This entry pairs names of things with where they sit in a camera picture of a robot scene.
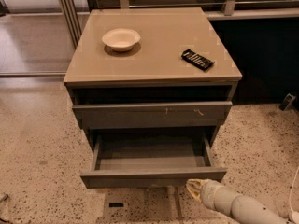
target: floor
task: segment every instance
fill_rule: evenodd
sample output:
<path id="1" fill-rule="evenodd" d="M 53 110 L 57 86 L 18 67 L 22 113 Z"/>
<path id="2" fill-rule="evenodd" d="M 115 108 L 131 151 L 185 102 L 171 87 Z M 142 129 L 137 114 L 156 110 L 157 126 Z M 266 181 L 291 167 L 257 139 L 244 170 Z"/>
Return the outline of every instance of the floor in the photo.
<path id="1" fill-rule="evenodd" d="M 73 52 L 60 15 L 0 18 L 0 46 L 0 72 L 65 71 Z M 61 77 L 0 79 L 0 120 L 0 193 L 9 195 L 0 203 L 3 220 L 236 223 L 205 209 L 185 187 L 86 189 L 79 174 L 90 169 L 92 152 Z M 233 106 L 212 148 L 215 164 L 228 169 L 222 183 L 287 217 L 299 166 L 298 123 L 297 110 L 278 104 Z M 299 210 L 297 179 L 292 207 Z"/>

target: dresser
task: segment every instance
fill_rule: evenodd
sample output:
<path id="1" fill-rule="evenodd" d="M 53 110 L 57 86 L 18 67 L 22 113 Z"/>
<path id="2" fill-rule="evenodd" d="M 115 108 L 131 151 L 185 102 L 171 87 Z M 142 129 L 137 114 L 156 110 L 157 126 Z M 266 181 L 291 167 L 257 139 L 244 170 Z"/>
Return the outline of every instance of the dresser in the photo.
<path id="1" fill-rule="evenodd" d="M 132 50 L 112 51 L 102 36 L 139 32 Z M 183 61 L 191 49 L 215 64 Z M 87 188 L 166 187 L 189 178 L 221 181 L 210 149 L 242 78 L 201 8 L 93 10 L 64 84 L 93 152 Z"/>

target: bowl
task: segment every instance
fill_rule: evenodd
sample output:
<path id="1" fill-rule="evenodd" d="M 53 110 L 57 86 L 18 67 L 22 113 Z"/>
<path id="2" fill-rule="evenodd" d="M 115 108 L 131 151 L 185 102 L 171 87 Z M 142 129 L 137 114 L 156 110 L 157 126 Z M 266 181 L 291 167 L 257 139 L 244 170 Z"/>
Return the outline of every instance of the bowl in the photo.
<path id="1" fill-rule="evenodd" d="M 114 51 L 125 52 L 133 48 L 139 42 L 140 35 L 131 29 L 114 29 L 103 35 L 102 41 Z"/>

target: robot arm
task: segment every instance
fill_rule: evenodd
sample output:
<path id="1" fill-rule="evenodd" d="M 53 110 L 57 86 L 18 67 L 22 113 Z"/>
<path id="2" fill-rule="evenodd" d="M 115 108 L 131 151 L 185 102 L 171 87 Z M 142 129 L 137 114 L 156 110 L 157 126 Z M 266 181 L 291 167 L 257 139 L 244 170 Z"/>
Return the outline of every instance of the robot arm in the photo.
<path id="1" fill-rule="evenodd" d="M 292 224 L 259 201 L 242 195 L 212 180 L 190 179 L 187 190 L 199 203 L 241 224 Z"/>

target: open drawer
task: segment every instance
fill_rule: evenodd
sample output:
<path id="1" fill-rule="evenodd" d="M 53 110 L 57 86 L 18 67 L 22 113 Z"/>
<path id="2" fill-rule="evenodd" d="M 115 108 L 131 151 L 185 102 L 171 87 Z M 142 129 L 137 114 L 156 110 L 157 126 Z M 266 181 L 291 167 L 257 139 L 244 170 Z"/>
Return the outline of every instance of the open drawer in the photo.
<path id="1" fill-rule="evenodd" d="M 99 133 L 85 186 L 130 188 L 184 186 L 189 178 L 221 181 L 199 127 L 109 130 Z"/>
<path id="2" fill-rule="evenodd" d="M 81 129 L 217 126 L 230 101 L 154 104 L 73 105 Z"/>

